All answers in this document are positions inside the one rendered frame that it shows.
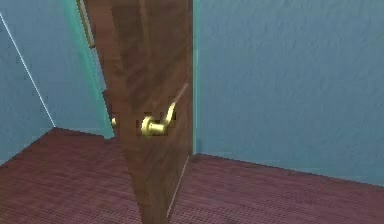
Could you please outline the brown wooden room door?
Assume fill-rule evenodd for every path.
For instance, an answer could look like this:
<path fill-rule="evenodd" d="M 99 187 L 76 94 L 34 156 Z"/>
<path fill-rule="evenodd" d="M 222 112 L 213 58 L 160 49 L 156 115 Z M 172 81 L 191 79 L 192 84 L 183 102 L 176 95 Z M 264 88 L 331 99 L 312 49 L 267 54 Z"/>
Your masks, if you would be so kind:
<path fill-rule="evenodd" d="M 77 0 L 143 224 L 170 224 L 193 146 L 192 0 Z M 144 136 L 146 116 L 164 134 Z"/>

